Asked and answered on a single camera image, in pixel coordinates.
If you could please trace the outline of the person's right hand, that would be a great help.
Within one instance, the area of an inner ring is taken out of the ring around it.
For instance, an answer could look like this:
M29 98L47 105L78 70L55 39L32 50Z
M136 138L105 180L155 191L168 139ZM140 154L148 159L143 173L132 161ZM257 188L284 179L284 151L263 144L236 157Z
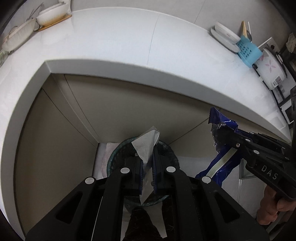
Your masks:
M276 221L278 212L295 210L295 201L287 201L284 199L276 201L275 196L276 191L266 186L256 215L256 220L260 225L268 225Z

